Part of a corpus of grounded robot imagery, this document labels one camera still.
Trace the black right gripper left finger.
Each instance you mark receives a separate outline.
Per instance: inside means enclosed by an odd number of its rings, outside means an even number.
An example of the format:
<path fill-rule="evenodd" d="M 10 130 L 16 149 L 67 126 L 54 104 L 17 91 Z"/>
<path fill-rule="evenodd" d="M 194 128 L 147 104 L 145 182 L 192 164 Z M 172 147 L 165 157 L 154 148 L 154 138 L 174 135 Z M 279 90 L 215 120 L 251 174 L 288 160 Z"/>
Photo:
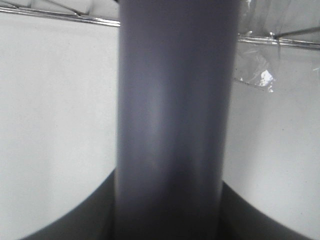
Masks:
<path fill-rule="evenodd" d="M 24 237 L 25 240 L 112 240 L 114 238 L 112 170 L 83 202 L 59 219 Z"/>

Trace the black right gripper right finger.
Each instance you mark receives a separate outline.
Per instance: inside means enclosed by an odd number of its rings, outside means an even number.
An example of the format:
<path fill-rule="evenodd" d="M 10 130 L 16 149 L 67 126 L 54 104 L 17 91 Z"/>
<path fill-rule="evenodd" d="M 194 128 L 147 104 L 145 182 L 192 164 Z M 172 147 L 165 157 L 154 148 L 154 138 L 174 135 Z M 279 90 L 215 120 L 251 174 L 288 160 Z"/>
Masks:
<path fill-rule="evenodd" d="M 219 209 L 221 240 L 308 240 L 309 237 L 279 223 L 243 199 L 222 182 Z"/>

